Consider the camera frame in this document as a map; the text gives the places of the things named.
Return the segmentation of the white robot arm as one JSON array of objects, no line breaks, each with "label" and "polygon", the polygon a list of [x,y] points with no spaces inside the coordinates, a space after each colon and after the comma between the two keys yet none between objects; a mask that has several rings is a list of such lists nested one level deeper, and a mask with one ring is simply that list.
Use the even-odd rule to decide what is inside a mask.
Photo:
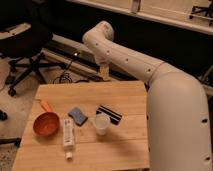
[{"label": "white robot arm", "polygon": [[171,64],[113,41],[99,22],[83,43],[99,64],[112,62],[149,86],[146,117],[150,171],[213,171],[210,116],[203,85]]}]

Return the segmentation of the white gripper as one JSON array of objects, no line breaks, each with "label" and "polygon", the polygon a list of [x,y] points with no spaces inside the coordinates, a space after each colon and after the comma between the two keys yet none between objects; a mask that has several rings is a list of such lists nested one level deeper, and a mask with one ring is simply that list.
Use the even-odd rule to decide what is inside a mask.
[{"label": "white gripper", "polygon": [[101,75],[102,79],[104,81],[109,81],[110,76],[109,76],[108,64],[110,63],[110,61],[99,55],[95,55],[94,59],[95,59],[96,64],[100,66],[100,75]]}]

